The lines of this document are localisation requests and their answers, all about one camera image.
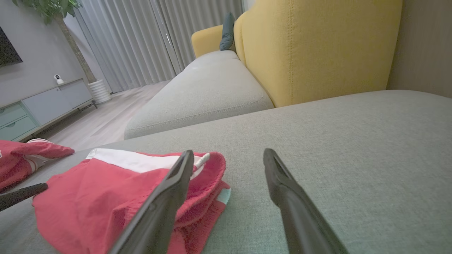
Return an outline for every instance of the wooden floor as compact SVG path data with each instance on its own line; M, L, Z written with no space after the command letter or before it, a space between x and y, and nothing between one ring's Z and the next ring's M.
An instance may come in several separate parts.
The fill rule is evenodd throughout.
M124 130L133 115L156 95L168 81L113 94L113 99L65 118L39 133L55 144L75 151L124 140Z

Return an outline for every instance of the throw pillow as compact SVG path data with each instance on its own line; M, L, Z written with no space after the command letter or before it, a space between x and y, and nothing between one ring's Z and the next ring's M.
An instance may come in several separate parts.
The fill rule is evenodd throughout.
M220 50L228 50L234 42L234 20L234 15L231 12L226 15L223 23Z

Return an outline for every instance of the potted plant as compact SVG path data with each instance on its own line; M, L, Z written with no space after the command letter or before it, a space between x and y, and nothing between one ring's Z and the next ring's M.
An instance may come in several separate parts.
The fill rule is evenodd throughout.
M105 88L104 81L95 78L66 23L64 23L64 18L68 13L75 17L74 9L80 8L81 4L77 0L12 0L16 6L19 6L18 1L37 11L46 25L50 24L53 20L56 21L88 79L88 86L96 99L96 103L100 104L111 100L111 96Z

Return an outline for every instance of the red clothing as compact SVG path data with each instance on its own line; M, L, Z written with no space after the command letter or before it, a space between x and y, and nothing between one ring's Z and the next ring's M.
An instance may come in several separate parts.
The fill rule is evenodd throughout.
M77 166L50 178L48 190L34 198L40 233L62 253L108 252L179 156L93 150ZM220 153L195 153L168 253L202 251L229 199L230 188L221 181L225 168Z
M27 143L0 140L0 191L22 181L51 159L74 153L74 150L37 138Z

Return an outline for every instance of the gray curtain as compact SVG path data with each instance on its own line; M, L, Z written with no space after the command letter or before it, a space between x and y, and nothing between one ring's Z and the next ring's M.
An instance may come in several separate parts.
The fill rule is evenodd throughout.
M194 59L191 35L241 0L81 0L77 19L113 92L174 78Z

